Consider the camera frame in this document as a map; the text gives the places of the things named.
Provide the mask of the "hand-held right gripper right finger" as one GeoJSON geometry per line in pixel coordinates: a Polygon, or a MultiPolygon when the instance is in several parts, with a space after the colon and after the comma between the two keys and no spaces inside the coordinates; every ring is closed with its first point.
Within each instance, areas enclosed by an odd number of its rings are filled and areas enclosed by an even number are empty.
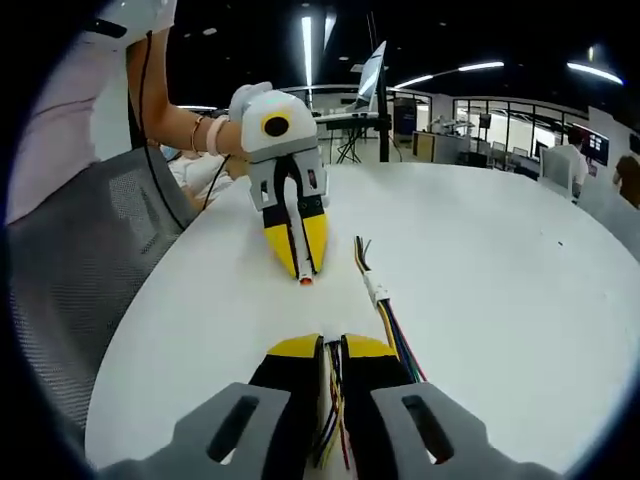
{"type": "Polygon", "coordinates": [[[491,445],[485,424],[435,385],[413,383],[383,342],[341,338],[344,422],[360,479],[556,479],[491,445]]]}

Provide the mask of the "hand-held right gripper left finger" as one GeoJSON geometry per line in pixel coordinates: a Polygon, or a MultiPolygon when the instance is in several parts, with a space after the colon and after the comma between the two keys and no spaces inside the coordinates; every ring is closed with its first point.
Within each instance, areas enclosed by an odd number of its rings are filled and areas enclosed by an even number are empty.
{"type": "Polygon", "coordinates": [[[248,383],[232,383],[180,419],[168,445],[102,479],[300,479],[313,450],[322,335],[271,347],[248,383]]]}

